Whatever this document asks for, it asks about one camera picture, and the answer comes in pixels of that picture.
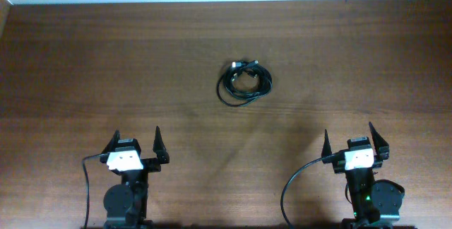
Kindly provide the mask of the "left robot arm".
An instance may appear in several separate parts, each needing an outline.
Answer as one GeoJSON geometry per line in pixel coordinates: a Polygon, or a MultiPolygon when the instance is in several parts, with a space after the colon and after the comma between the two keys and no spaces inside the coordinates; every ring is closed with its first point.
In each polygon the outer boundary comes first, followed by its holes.
{"type": "Polygon", "coordinates": [[[101,163],[121,177],[121,182],[110,187],[104,195],[107,212],[104,228],[151,229],[153,222],[146,218],[148,175],[160,172],[170,162],[160,128],[155,129],[154,158],[142,158],[137,139],[122,139],[118,130],[102,151],[101,163]]]}

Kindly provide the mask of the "black usb cable long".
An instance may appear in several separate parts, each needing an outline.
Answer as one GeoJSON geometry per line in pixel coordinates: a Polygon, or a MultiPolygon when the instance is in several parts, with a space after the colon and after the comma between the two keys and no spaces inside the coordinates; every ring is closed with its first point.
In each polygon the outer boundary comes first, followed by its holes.
{"type": "Polygon", "coordinates": [[[273,89],[273,78],[270,72],[262,66],[254,67],[258,74],[257,86],[251,90],[236,87],[235,82],[239,77],[233,82],[228,81],[229,69],[220,76],[216,87],[218,99],[228,107],[247,106],[267,96],[273,89]]]}

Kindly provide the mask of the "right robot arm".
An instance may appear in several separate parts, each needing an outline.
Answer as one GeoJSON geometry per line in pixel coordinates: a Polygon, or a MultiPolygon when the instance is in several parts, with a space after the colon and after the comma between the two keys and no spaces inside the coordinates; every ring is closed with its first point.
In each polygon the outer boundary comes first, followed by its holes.
{"type": "Polygon", "coordinates": [[[371,136],[349,139],[347,149],[332,152],[328,135],[324,136],[322,162],[331,164],[336,174],[347,180],[346,198],[352,204],[353,218],[342,220],[341,228],[392,228],[400,220],[399,209],[405,189],[390,180],[376,180],[374,170],[389,159],[388,142],[369,124],[371,136]]]}

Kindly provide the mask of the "black usb cable short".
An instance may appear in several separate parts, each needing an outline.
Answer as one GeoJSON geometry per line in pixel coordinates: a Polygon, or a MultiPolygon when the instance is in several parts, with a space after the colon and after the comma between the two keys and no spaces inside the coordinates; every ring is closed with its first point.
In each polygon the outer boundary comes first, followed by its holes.
{"type": "Polygon", "coordinates": [[[240,77],[243,73],[246,73],[248,76],[252,78],[257,78],[258,74],[254,69],[255,66],[258,65],[258,61],[234,61],[231,63],[231,67],[229,69],[229,74],[227,77],[228,81],[235,81],[236,78],[240,77]]]}

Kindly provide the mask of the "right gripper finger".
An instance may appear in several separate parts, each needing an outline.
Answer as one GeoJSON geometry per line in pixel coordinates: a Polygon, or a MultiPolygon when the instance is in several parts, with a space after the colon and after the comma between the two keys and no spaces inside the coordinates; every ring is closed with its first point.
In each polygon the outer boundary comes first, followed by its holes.
{"type": "Polygon", "coordinates": [[[369,122],[369,128],[377,156],[380,160],[389,159],[390,149],[388,142],[377,132],[371,122],[369,122]]]}
{"type": "Polygon", "coordinates": [[[331,150],[331,144],[330,144],[330,140],[328,137],[328,131],[325,129],[324,130],[324,141],[323,141],[323,147],[322,147],[322,151],[321,151],[321,157],[322,158],[326,158],[330,155],[332,155],[332,150],[331,150]]]}

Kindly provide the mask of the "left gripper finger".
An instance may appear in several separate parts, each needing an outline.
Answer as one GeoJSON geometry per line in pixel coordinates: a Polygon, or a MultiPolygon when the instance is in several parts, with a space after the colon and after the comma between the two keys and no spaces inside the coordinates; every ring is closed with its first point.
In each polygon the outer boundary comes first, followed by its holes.
{"type": "Polygon", "coordinates": [[[118,141],[120,139],[120,132],[119,130],[116,130],[110,139],[109,143],[106,145],[106,147],[102,150],[102,153],[109,153],[112,152],[115,149],[115,146],[117,145],[118,141]]]}
{"type": "Polygon", "coordinates": [[[169,153],[167,152],[167,149],[163,143],[159,126],[156,126],[155,129],[153,152],[156,154],[157,158],[169,158],[169,153]]]}

